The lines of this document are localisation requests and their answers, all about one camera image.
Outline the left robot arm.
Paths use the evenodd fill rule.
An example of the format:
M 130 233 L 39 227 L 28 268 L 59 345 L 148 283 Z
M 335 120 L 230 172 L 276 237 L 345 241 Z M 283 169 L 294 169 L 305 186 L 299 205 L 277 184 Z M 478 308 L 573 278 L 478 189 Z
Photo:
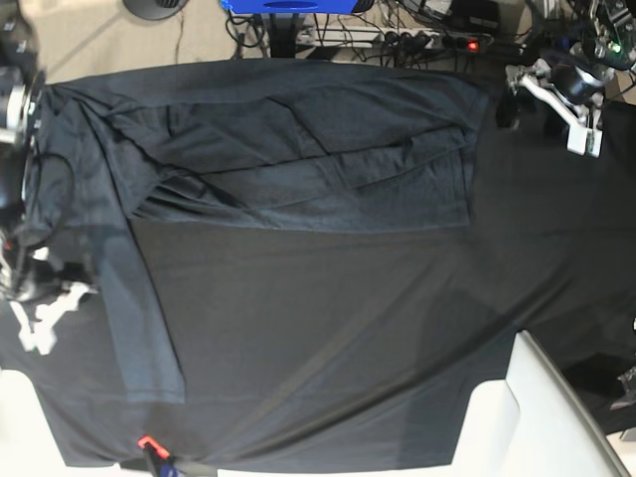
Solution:
M 635 70 L 635 5 L 631 1 L 574 1 L 567 45 L 542 47 L 528 66 L 509 65 L 497 110 L 501 128 L 519 126 L 538 101 L 547 106 L 546 130 L 566 134 L 566 148 L 600 155 L 605 88 L 619 72 Z

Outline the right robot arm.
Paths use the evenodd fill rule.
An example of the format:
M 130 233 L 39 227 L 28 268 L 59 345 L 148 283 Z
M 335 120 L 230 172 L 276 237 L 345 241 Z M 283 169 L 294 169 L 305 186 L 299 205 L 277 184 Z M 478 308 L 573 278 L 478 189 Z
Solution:
M 79 309 L 97 288 L 79 263 L 62 262 L 49 244 L 71 212 L 69 188 L 48 234 L 31 240 L 30 219 L 47 161 L 56 159 L 72 181 L 75 174 L 61 155 L 42 153 L 36 134 L 45 74 L 38 65 L 35 30 L 17 1 L 1 4 L 1 298 L 19 323 L 27 352 L 46 356 L 56 343 L 56 325 Z

